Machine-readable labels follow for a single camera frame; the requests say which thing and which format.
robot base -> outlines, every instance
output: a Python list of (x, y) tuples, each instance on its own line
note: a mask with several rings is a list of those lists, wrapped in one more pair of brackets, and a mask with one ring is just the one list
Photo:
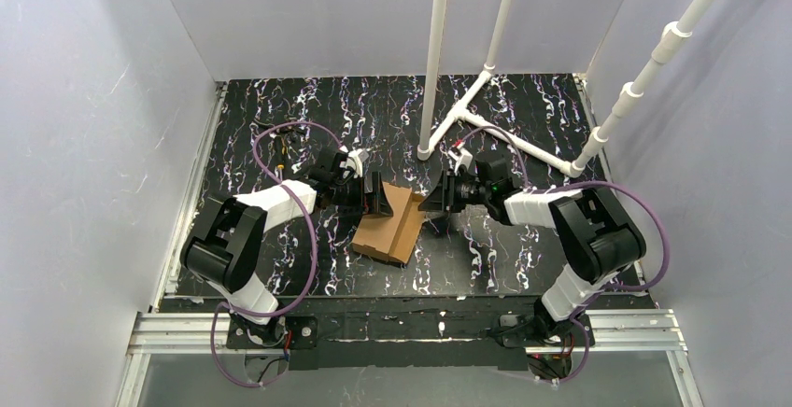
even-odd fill
[[(283, 320), (285, 333), (291, 331), (291, 341), (289, 349), (313, 349), (318, 343), (318, 322), (313, 316), (282, 316), (278, 320)], [(283, 348), (285, 342), (279, 343), (275, 346), (267, 346), (266, 344), (258, 344), (252, 342), (248, 335), (245, 333), (246, 327), (251, 323), (242, 316), (232, 316), (231, 325), (228, 329), (228, 341), (226, 347), (229, 349), (259, 349), (259, 348)]]
[[(588, 316), (583, 314), (577, 318), (585, 328), (587, 328), (586, 334), (588, 335), (588, 342), (590, 345), (594, 344), (594, 333), (591, 330), (591, 320), (589, 320)], [(526, 346), (550, 346), (547, 342), (544, 342), (541, 337), (538, 336), (531, 336), (531, 334), (526, 333), (527, 330), (530, 330), (530, 323), (531, 318), (524, 318), (524, 316), (516, 316), (516, 315), (508, 315), (508, 316), (501, 316), (498, 322), (499, 328), (515, 328), (514, 331), (508, 331), (502, 333), (495, 337), (495, 341), (501, 344), (505, 348), (524, 348)], [(517, 328), (520, 324), (525, 324), (526, 326), (523, 328)], [(568, 335), (570, 332), (574, 336), (574, 341), (577, 344), (582, 344), (583, 340), (583, 332), (576, 328), (572, 322), (565, 321), (559, 323), (559, 326), (556, 328), (555, 332), (561, 339), (561, 343), (559, 346), (562, 345), (563, 336)]]

metal frame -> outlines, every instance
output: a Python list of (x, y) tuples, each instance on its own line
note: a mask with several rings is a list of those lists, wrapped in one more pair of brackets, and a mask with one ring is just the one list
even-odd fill
[[(680, 399), (685, 407), (702, 405), (687, 362), (687, 344), (671, 309), (600, 309), (587, 312), (596, 345), (591, 352), (665, 351)], [(134, 324), (124, 378), (116, 405), (135, 406), (154, 354), (210, 354), (209, 333), (213, 314), (141, 314)], [(215, 349), (220, 354), (266, 355), (280, 350), (238, 350), (225, 347), (231, 319), (218, 319)], [(526, 347), (526, 354), (551, 354), (559, 347)], [(576, 347), (574, 352), (583, 352)]]
[(190, 180), (188, 180), (187, 183), (187, 191), (184, 194), (184, 200), (181, 202), (177, 224), (173, 231), (171, 243), (168, 246), (168, 255), (165, 258), (163, 274), (160, 275), (157, 291), (154, 293), (154, 299), (151, 301), (152, 312), (157, 312), (160, 309), (160, 302), (166, 295), (176, 293), (178, 286), (178, 271), (181, 268), (178, 261), (180, 245), (183, 244), (185, 238), (187, 238), (187, 233), (190, 231), (190, 225), (192, 224), (192, 218), (195, 215), (195, 206), (198, 204), (198, 199), (201, 196), (204, 169), (209, 161), (212, 143), (215, 140), (215, 132), (218, 129), (218, 119), (222, 111), (222, 106), (225, 103), (225, 96), (227, 93), (228, 82), (223, 82), (218, 85), (218, 101), (215, 104), (215, 108), (209, 114), (209, 119), (206, 121), (204, 137), (201, 140), (201, 144), (198, 146), (198, 152), (192, 164)]
[(693, 371), (690, 370), (690, 364), (687, 362), (687, 352), (666, 351), (666, 355), (671, 363), (673, 380), (676, 382), (676, 390), (679, 392), (682, 405), (684, 407), (703, 407), (704, 403), (701, 401), (699, 388), (693, 379)]

cardboard piece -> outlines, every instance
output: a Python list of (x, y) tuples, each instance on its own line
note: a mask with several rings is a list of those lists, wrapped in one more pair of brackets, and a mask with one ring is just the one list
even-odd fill
[(393, 217), (363, 216), (352, 237), (352, 249), (376, 260), (406, 264), (413, 256), (425, 215), (418, 211), (424, 197), (408, 188), (382, 184)]

wire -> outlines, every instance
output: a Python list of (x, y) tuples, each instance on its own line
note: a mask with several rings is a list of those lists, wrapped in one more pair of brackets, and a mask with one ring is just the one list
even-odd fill
[(580, 371), (583, 370), (583, 367), (586, 366), (586, 362), (588, 361), (588, 351), (591, 348), (591, 343), (588, 341), (588, 331), (583, 326), (583, 323), (577, 321), (577, 318), (572, 318), (572, 317), (570, 317), (570, 321), (583, 333), (583, 345), (584, 345), (583, 358), (580, 359), (580, 363), (577, 364), (577, 367), (575, 367), (575, 369), (571, 373), (569, 373), (568, 376), (560, 378), (559, 382), (569, 382), (575, 376), (577, 376), (580, 373)]
[(567, 337), (564, 337), (564, 341), (561, 342), (561, 352), (556, 354), (556, 356), (563, 358), (566, 355), (565, 354), (566, 350), (567, 350)]
[(566, 354), (561, 353), (561, 355), (565, 356), (567, 358), (571, 357), (572, 356), (572, 350), (574, 350), (574, 334), (570, 331), (570, 350), (567, 351)]
[(289, 338), (286, 339), (286, 344), (283, 346), (283, 358), (289, 361), (289, 345), (291, 344), (291, 330), (289, 331)]
[(528, 189), (530, 185), (528, 183), (528, 172), (526, 171), (525, 168), (525, 157), (520, 153), (520, 149), (517, 148), (517, 146), (515, 146), (515, 141), (512, 139), (511, 136), (509, 136), (509, 133), (506, 130), (502, 129), (501, 127), (498, 127), (496, 125), (483, 125), (481, 127), (476, 127), (471, 131), (469, 131), (466, 135), (464, 135), (462, 139), (457, 141), (457, 143), (454, 144), (454, 146), (458, 146), (459, 144), (464, 143), (465, 141), (467, 141), (468, 138), (470, 138), (476, 133), (481, 132), (482, 130), (491, 130), (503, 135), (503, 138), (505, 138), (506, 142), (509, 143), (509, 146), (512, 147), (512, 151), (515, 152), (515, 155), (517, 156), (517, 161), (519, 162), (520, 165), (520, 169), (522, 170), (522, 184), (523, 184), (522, 189)]
[[(264, 138), (266, 135), (268, 135), (268, 134), (270, 134), (270, 133), (272, 133), (272, 132), (274, 132), (274, 131), (276, 131), (278, 129), (282, 129), (284, 127), (289, 127), (291, 125), (309, 125), (309, 126), (312, 126), (312, 127), (317, 127), (319, 129), (327, 132), (332, 137), (332, 139), (335, 141), (335, 143), (338, 145), (339, 148), (342, 146), (341, 140), (339, 140), (338, 137), (333, 132), (331, 132), (327, 127), (324, 127), (322, 125), (316, 124), (315, 122), (311, 122), (309, 120), (295, 120), (295, 121), (292, 121), (292, 122), (285, 122), (283, 124), (279, 124), (279, 125), (276, 125), (276, 126), (270, 128), (270, 129), (267, 129), (267, 130), (265, 130), (262, 133), (259, 133), (259, 135), (257, 135), (256, 138), (253, 140), (253, 158), (256, 160), (256, 163), (261, 167), (261, 169), (264, 171), (264, 173), (267, 174), (267, 176), (269, 176), (270, 178), (272, 178), (278, 185), (280, 185), (282, 183), (282, 181), (280, 180), (280, 178), (277, 177), (277, 175), (273, 174), (272, 171), (270, 171), (267, 168), (267, 166), (264, 164), (264, 162), (262, 161), (262, 157), (259, 155), (259, 143), (261, 142), (262, 138)], [(218, 317), (219, 317), (219, 314), (220, 314), (220, 310), (225, 308), (225, 309), (228, 309), (230, 312), (238, 312), (238, 313), (241, 313), (241, 314), (245, 314), (246, 316), (255, 316), (255, 317), (259, 317), (259, 318), (262, 318), (262, 317), (266, 318), (266, 317), (273, 317), (273, 316), (282, 316), (282, 315), (286, 314), (287, 312), (291, 311), (292, 309), (294, 309), (295, 307), (297, 307), (297, 305), (305, 298), (305, 296), (308, 294), (308, 290), (310, 290), (311, 285), (314, 282), (314, 276), (316, 276), (316, 273), (317, 273), (317, 261), (318, 261), (318, 259), (317, 259), (317, 256), (318, 256), (317, 242), (318, 242), (318, 239), (317, 239), (316, 229), (314, 228), (314, 222), (311, 220), (311, 216), (308, 213), (308, 209), (305, 207), (305, 205), (300, 200), (300, 198), (297, 197), (297, 195), (289, 187), (281, 185), (280, 188), (282, 188), (284, 191), (286, 191), (286, 193), (291, 197), (291, 199), (297, 204), (297, 207), (300, 208), (300, 211), (303, 213), (303, 218), (305, 218), (305, 223), (308, 224), (308, 233), (311, 236), (311, 269), (310, 269), (310, 272), (308, 273), (308, 278), (305, 281), (305, 286), (303, 287), (303, 291), (301, 291), (300, 294), (297, 296), (297, 298), (295, 298), (294, 301), (291, 302), (288, 306), (283, 307), (282, 309), (278, 309), (278, 310), (276, 310), (274, 312), (270, 312), (270, 313), (250, 311), (248, 309), (244, 309), (244, 308), (241, 308), (241, 307), (233, 306), (233, 305), (227, 303), (226, 301), (220, 302), (220, 303), (218, 303), (218, 307), (215, 308), (215, 314), (212, 317), (212, 329), (211, 329), (211, 332), (209, 334), (209, 340), (210, 340), (211, 351), (212, 351), (212, 359), (215, 361), (215, 365), (218, 367), (218, 370), (220, 371), (220, 373), (222, 373), (222, 375), (225, 376), (225, 378), (228, 379), (233, 384), (235, 384), (237, 386), (247, 387), (247, 388), (256, 388), (258, 386), (266, 386), (266, 385), (272, 384), (274, 381), (278, 380), (280, 378), (281, 374), (283, 374), (283, 373), (277, 375), (275, 378), (273, 378), (270, 381), (263, 382), (263, 383), (257, 383), (257, 384), (251, 384), (251, 383), (248, 383), (248, 382), (240, 381), (239, 379), (233, 377), (233, 375), (231, 375), (222, 366), (222, 363), (220, 362), (220, 359), (218, 357), (217, 350), (215, 349), (215, 332), (216, 332), (217, 325), (218, 325)]]
[(271, 367), (271, 366), (272, 366), (272, 365), (273, 365), (275, 362), (281, 362), (281, 361), (284, 361), (284, 360), (286, 360), (286, 359), (285, 359), (285, 358), (274, 358), (274, 359), (270, 360), (270, 361), (269, 361), (269, 363), (267, 363), (267, 366), (266, 366), (266, 367), (264, 367), (264, 371), (263, 371), (263, 372), (262, 372), (262, 374), (259, 376), (259, 380), (258, 380), (257, 382), (258, 382), (259, 384), (264, 384), (264, 382), (262, 382), (262, 379), (264, 378), (264, 375), (265, 375), (265, 374), (267, 374), (267, 370), (269, 370), (269, 369), (270, 369), (270, 367)]

purple cable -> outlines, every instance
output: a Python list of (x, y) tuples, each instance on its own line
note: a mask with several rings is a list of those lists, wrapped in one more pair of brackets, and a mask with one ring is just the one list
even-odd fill
[[(636, 292), (637, 291), (642, 291), (642, 290), (647, 290), (649, 288), (654, 287), (663, 278), (663, 276), (666, 274), (666, 272), (668, 272), (669, 263), (671, 261), (671, 250), (670, 250), (670, 246), (669, 246), (668, 233), (666, 232), (665, 226), (663, 226), (663, 223), (660, 221), (660, 218), (659, 218), (658, 214), (648, 204), (646, 204), (646, 202), (641, 200), (641, 198), (638, 197), (638, 195), (636, 195), (635, 193), (633, 193), (629, 189), (624, 188), (623, 186), (617, 185), (616, 183), (611, 183), (609, 181), (583, 181), (583, 182), (580, 182), (580, 183), (573, 183), (573, 184), (571, 184), (569, 186), (564, 186), (564, 187), (561, 187), (561, 188), (555, 188), (555, 189), (550, 190), (550, 192), (557, 192), (557, 191), (560, 191), (560, 190), (586, 189), (586, 188), (610, 188), (610, 189), (615, 189), (615, 190), (623, 193), (624, 195), (630, 197), (632, 200), (634, 200), (635, 203), (640, 205), (641, 208), (643, 208), (643, 210), (646, 211), (646, 214), (648, 214), (649, 217), (651, 217), (652, 220), (654, 220), (655, 225), (658, 227), (658, 233), (660, 235), (660, 242), (662, 243), (662, 246), (663, 246), (663, 261), (662, 261), (662, 264), (660, 264), (660, 270), (659, 270), (658, 274), (654, 278), (652, 278), (651, 281), (649, 281), (648, 283), (645, 283), (645, 284), (641, 284), (640, 286), (625, 286), (623, 284), (609, 284), (609, 285), (607, 285), (607, 287), (608, 288), (617, 288), (617, 289), (627, 290), (627, 291), (636, 291)], [(588, 334), (586, 332), (586, 328), (584, 328), (583, 324), (581, 324), (577, 320), (576, 317), (579, 316), (580, 314), (582, 314), (583, 311), (585, 311), (586, 308), (588, 308), (590, 304), (592, 304), (595, 300), (597, 300), (597, 298), (600, 296), (600, 294), (602, 294), (602, 292), (599, 292), (599, 293), (593, 295), (591, 298), (586, 300), (585, 303), (583, 303), (580, 306), (578, 306), (570, 314), (570, 321), (572, 322), (572, 324), (574, 324), (578, 329), (581, 330), (581, 332), (583, 332), (583, 343), (584, 343), (584, 347), (585, 348), (583, 349), (583, 358), (581, 358), (580, 363), (577, 365), (577, 367), (574, 369), (574, 371), (571, 372), (567, 377), (559, 379), (559, 382), (568, 382), (570, 379), (572, 379), (576, 375), (578, 375), (580, 373), (580, 371), (583, 370), (584, 365), (586, 365), (586, 361), (588, 360), (588, 351), (589, 351), (589, 348), (590, 348), (590, 343), (588, 341)]]
[(286, 373), (285, 371), (279, 373), (278, 375), (276, 375), (275, 377), (273, 377), (269, 381), (262, 381), (262, 382), (257, 382), (257, 383), (243, 382), (243, 381), (240, 381), (239, 379), (233, 377), (232, 374), (230, 374), (225, 368), (223, 368), (222, 363), (220, 362), (220, 357), (218, 356), (218, 352), (215, 349), (215, 330), (217, 329), (217, 326), (218, 326), (218, 316), (220, 315), (220, 309), (222, 309), (222, 308), (231, 309), (231, 306), (227, 302), (220, 302), (218, 304), (218, 307), (215, 308), (215, 315), (212, 317), (212, 330), (210, 332), (211, 342), (212, 342), (212, 344), (211, 344), (211, 346), (212, 346), (212, 359), (215, 361), (215, 366), (218, 367), (218, 370), (220, 371), (220, 373), (222, 373), (222, 375), (225, 376), (225, 378), (228, 379), (229, 381), (231, 381), (233, 384), (235, 384), (237, 386), (244, 387), (244, 388), (258, 388), (260, 386), (269, 386), (273, 382), (275, 382), (278, 379), (280, 379), (281, 376), (283, 376)]
[[(262, 138), (264, 138), (266, 135), (273, 133), (278, 129), (289, 127), (291, 125), (309, 125), (312, 127), (320, 128), (321, 130), (327, 132), (332, 137), (332, 139), (335, 141), (338, 147), (342, 146), (341, 141), (338, 139), (338, 137), (333, 132), (331, 132), (327, 127), (316, 124), (315, 122), (311, 122), (309, 120), (295, 120), (293, 122), (285, 122), (283, 124), (279, 124), (276, 125), (275, 127), (267, 129), (263, 133), (260, 133), (253, 140), (253, 158), (256, 160), (256, 163), (261, 167), (264, 173), (267, 174), (267, 176), (269, 176), (270, 178), (272, 178), (278, 185), (281, 183), (280, 178), (278, 178), (275, 174), (273, 174), (272, 171), (267, 169), (266, 164), (264, 164), (264, 162), (262, 161), (262, 157), (259, 156), (259, 142), (261, 142)], [(314, 276), (316, 276), (317, 274), (318, 239), (317, 239), (316, 229), (314, 228), (314, 222), (311, 220), (311, 216), (310, 213), (308, 213), (308, 209), (305, 207), (304, 203), (300, 200), (300, 198), (297, 197), (297, 194), (295, 194), (291, 189), (289, 189), (286, 186), (281, 186), (280, 188), (286, 191), (286, 193), (291, 197), (291, 199), (297, 204), (297, 207), (299, 207), (300, 211), (302, 211), (303, 213), (303, 217), (305, 218), (305, 223), (308, 224), (308, 233), (311, 236), (311, 270), (308, 273), (307, 280), (305, 281), (305, 287), (303, 288), (303, 291), (300, 292), (300, 295), (298, 295), (297, 298), (295, 298), (294, 301), (291, 302), (288, 306), (284, 307), (283, 309), (279, 309), (277, 311), (269, 312), (269, 313), (250, 311), (248, 309), (243, 309), (241, 307), (232, 306), (227, 302), (220, 302), (218, 304), (218, 307), (215, 309), (215, 315), (212, 317), (212, 330), (210, 331), (209, 334), (209, 340), (211, 341), (211, 347), (212, 347), (212, 358), (215, 360), (215, 365), (218, 367), (218, 370), (222, 373), (223, 376), (225, 376), (226, 379), (228, 379), (232, 383), (246, 388), (256, 388), (258, 386), (266, 386), (272, 384), (274, 381), (278, 380), (283, 373), (279, 374), (270, 381), (252, 384), (236, 379), (229, 372), (227, 372), (225, 368), (223, 368), (222, 364), (220, 363), (218, 353), (215, 350), (215, 330), (218, 324), (218, 316), (220, 314), (220, 309), (225, 307), (229, 309), (229, 311), (231, 312), (235, 311), (241, 314), (245, 314), (246, 316), (256, 316), (263, 318), (272, 317), (272, 316), (282, 316), (287, 312), (289, 312), (290, 310), (297, 307), (297, 305), (305, 298), (305, 296), (308, 294), (308, 290), (311, 289), (311, 284), (313, 284), (314, 282)]]
[(520, 149), (517, 148), (517, 146), (515, 146), (514, 140), (512, 139), (511, 136), (509, 136), (509, 133), (506, 130), (495, 125), (485, 125), (482, 127), (476, 127), (475, 129), (472, 129), (466, 135), (464, 135), (462, 139), (459, 140), (459, 143), (464, 143), (465, 141), (467, 141), (468, 138), (470, 138), (476, 133), (481, 132), (482, 130), (493, 130), (495, 132), (502, 134), (503, 137), (506, 138), (506, 142), (509, 143), (509, 146), (511, 146), (512, 150), (515, 152), (515, 155), (517, 156), (517, 162), (519, 162), (520, 169), (522, 170), (522, 184), (523, 184), (522, 189), (528, 189), (529, 188), (528, 172), (526, 172), (525, 169), (525, 157), (522, 156), (522, 154), (520, 153)]
[(646, 214), (648, 214), (649, 217), (651, 217), (652, 220), (655, 222), (655, 225), (658, 227), (660, 242), (662, 243), (663, 246), (663, 261), (660, 264), (660, 270), (658, 271), (658, 274), (655, 275), (654, 278), (652, 278), (651, 281), (649, 281), (648, 283), (641, 284), (639, 286), (609, 284), (608, 288), (616, 288), (620, 290), (626, 290), (629, 292), (640, 292), (656, 286), (657, 283), (659, 283), (660, 280), (663, 279), (663, 276), (665, 276), (666, 272), (668, 272), (669, 263), (671, 262), (671, 246), (669, 244), (668, 233), (666, 232), (666, 228), (663, 226), (663, 222), (660, 221), (660, 217), (658, 216), (658, 213), (656, 213), (655, 210), (653, 210), (648, 204), (646, 204), (646, 202), (641, 200), (641, 198), (638, 197), (638, 195), (636, 195), (634, 192), (621, 185), (617, 185), (616, 183), (611, 183), (610, 181), (583, 181), (580, 183), (573, 183), (569, 186), (552, 189), (551, 192), (557, 192), (560, 190), (586, 189), (586, 188), (615, 189), (621, 192), (622, 194), (630, 197), (632, 200), (634, 200), (635, 203), (640, 205), (641, 208), (643, 208), (643, 210), (646, 211)]

